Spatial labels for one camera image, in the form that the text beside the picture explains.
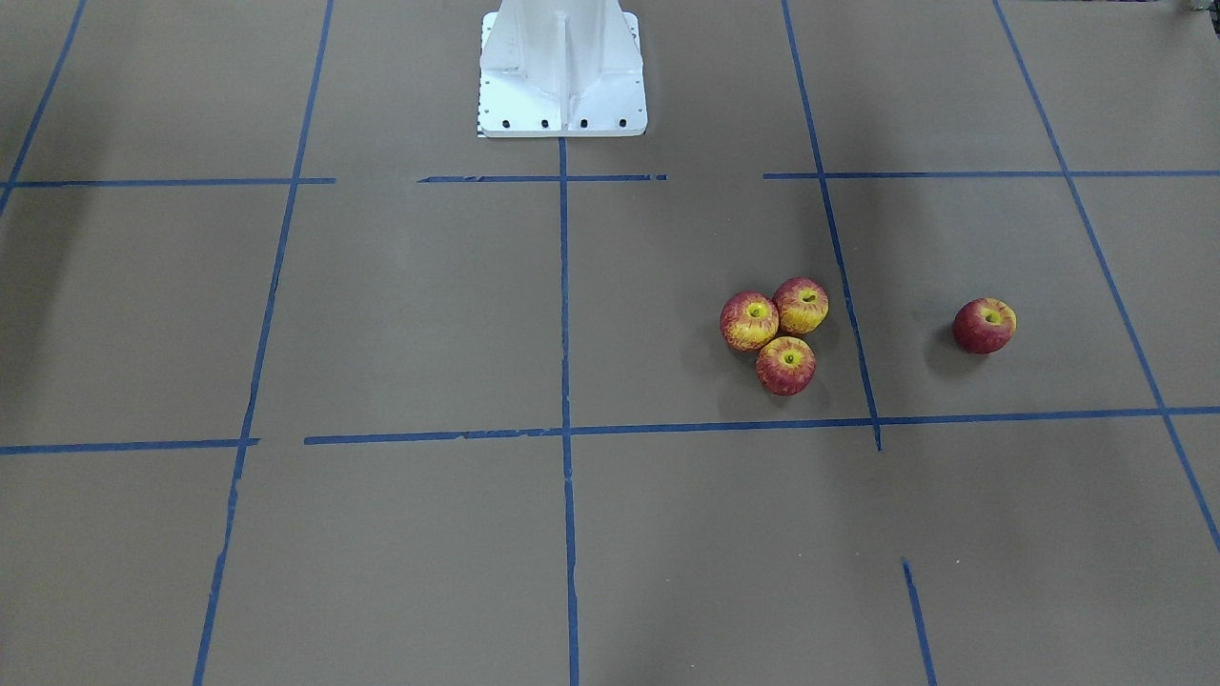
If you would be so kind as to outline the red apple lone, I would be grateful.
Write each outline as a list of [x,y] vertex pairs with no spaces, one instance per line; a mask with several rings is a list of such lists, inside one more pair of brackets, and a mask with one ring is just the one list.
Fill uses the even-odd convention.
[[1000,352],[1017,331],[1017,316],[1010,305],[997,298],[976,298],[959,309],[953,322],[954,342],[963,352],[993,354]]

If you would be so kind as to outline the red yellow apple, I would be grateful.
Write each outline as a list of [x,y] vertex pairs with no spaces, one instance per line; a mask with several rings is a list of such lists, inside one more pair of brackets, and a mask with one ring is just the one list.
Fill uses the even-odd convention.
[[804,276],[784,280],[771,298],[784,334],[810,334],[824,323],[830,312],[830,299],[824,286]]
[[760,292],[736,293],[723,304],[719,326],[733,352],[758,352],[780,333],[780,310]]
[[758,352],[755,374],[762,388],[773,395],[795,395],[806,391],[816,374],[817,359],[798,337],[777,337]]

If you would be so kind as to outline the red yellow apple front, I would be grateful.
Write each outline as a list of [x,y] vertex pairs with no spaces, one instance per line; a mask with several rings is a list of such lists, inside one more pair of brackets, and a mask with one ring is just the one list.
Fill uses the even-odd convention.
[[777,337],[758,352],[755,374],[762,388],[773,395],[795,395],[806,391],[816,374],[817,359],[798,337]]

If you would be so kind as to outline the red yellow apple rear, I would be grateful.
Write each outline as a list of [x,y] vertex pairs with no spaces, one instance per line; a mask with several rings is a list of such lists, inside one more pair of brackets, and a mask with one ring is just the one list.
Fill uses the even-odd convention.
[[830,299],[824,286],[804,276],[784,280],[771,298],[784,334],[810,334],[824,323],[830,312]]

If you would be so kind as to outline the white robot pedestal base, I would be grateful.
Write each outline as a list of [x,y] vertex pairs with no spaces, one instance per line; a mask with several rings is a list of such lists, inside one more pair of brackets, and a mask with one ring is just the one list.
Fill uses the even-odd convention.
[[501,1],[479,24],[477,134],[642,135],[640,22],[619,1]]

